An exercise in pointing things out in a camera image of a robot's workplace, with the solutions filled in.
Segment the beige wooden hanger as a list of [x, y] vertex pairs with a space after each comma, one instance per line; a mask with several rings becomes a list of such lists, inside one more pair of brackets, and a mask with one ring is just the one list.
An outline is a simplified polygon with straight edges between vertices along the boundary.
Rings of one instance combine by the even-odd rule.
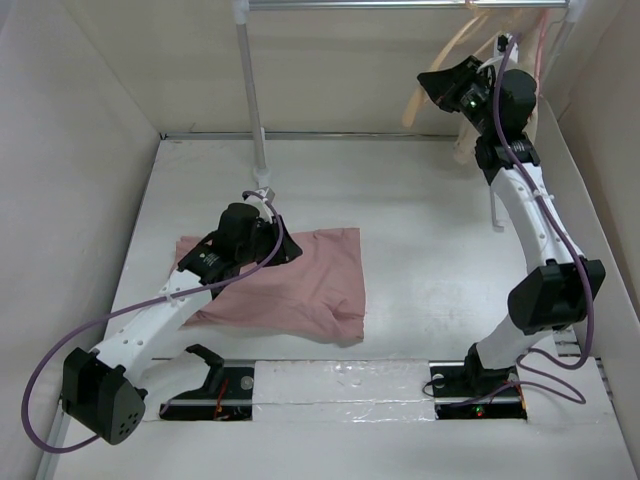
[[419, 75], [418, 86], [411, 95], [401, 118], [403, 127], [411, 128], [419, 111], [430, 100], [438, 102], [438, 96], [445, 89], [444, 83], [452, 77], [449, 70], [442, 69], [443, 63], [457, 46], [462, 45], [481, 30], [491, 15], [491, 10], [482, 12], [477, 10], [440, 50], [427, 71]]

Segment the pink trousers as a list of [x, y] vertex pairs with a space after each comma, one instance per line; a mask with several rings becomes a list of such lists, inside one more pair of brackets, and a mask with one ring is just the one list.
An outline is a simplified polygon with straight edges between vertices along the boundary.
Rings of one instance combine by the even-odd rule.
[[229, 285], [185, 326], [270, 330], [347, 345], [363, 341], [361, 231], [319, 229], [292, 237], [303, 250], [299, 258]]

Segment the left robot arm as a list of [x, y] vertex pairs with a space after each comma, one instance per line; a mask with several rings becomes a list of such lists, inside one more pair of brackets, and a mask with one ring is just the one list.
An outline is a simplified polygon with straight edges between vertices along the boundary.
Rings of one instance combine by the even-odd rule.
[[157, 297], [129, 307], [128, 324], [91, 350], [67, 355], [64, 412], [105, 442], [122, 443], [145, 413], [147, 392], [139, 382], [159, 347], [227, 286], [301, 253], [264, 192], [245, 192], [178, 261]]

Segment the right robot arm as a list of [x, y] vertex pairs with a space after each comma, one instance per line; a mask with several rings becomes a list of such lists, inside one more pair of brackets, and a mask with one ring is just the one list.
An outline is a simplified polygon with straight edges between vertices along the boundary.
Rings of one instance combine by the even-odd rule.
[[568, 235], [524, 132], [537, 103], [534, 78], [519, 69], [485, 67], [470, 56], [417, 80], [438, 108], [463, 114], [478, 132], [476, 162], [506, 208], [526, 261], [526, 277], [508, 295], [507, 316], [470, 347], [455, 377], [467, 394], [487, 395], [506, 385], [517, 361], [553, 331], [584, 322], [585, 344], [592, 344], [605, 268]]

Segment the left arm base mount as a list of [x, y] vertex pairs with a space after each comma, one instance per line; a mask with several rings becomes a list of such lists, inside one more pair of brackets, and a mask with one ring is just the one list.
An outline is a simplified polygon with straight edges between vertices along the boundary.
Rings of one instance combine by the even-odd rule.
[[228, 363], [200, 344], [187, 347], [185, 352], [189, 359], [201, 359], [208, 368], [207, 375], [200, 387], [162, 403], [159, 418], [166, 421], [250, 421], [255, 362]]

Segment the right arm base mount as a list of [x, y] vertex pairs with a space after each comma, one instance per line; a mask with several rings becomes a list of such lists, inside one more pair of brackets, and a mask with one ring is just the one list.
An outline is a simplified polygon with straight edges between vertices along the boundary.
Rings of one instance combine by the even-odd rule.
[[434, 401], [437, 420], [526, 420], [514, 367], [472, 380], [462, 361], [429, 363], [423, 393]]

